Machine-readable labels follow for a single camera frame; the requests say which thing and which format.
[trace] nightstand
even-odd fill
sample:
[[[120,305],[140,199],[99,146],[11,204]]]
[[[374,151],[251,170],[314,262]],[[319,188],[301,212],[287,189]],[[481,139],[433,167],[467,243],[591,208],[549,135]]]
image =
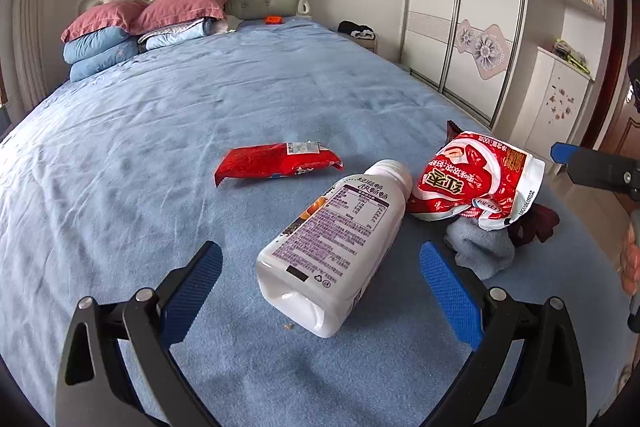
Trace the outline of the nightstand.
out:
[[[378,54],[377,35],[375,39],[357,39],[356,37],[351,37],[351,35],[347,35],[346,33],[340,33],[339,35],[348,38],[350,41],[355,42],[357,45],[362,46],[364,49],[369,50],[370,52]]]

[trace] bottle cap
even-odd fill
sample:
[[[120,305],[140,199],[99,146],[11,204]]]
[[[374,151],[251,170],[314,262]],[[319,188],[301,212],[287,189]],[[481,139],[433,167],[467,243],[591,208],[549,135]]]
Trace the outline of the bottle cap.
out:
[[[402,190],[402,195],[405,200],[409,198],[411,189],[414,187],[414,181],[408,169],[395,160],[380,160],[370,166],[364,173],[371,174],[372,176],[388,176],[393,178],[400,190]]]

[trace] white wardrobe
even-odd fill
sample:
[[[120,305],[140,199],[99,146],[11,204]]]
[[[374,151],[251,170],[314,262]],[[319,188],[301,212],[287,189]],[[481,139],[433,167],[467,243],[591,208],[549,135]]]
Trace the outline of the white wardrobe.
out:
[[[524,1],[408,0],[402,63],[492,126],[513,68]]]

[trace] pink pillow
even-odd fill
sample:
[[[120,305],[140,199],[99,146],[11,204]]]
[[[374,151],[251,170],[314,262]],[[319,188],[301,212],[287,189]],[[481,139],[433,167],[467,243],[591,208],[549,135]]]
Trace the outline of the pink pillow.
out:
[[[118,26],[131,33],[132,22],[148,6],[143,0],[117,0],[89,8],[62,32],[60,39],[69,42],[107,26]]]
[[[131,33],[143,35],[169,24],[187,22],[201,17],[225,19],[228,0],[155,0],[131,25]]]

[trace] gray sock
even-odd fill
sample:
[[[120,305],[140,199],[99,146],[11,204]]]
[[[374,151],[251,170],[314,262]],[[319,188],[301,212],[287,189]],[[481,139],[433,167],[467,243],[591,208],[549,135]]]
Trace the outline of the gray sock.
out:
[[[460,217],[447,227],[445,241],[457,252],[458,266],[470,268],[482,280],[507,268],[515,255],[506,228],[483,230],[477,219],[468,217]]]

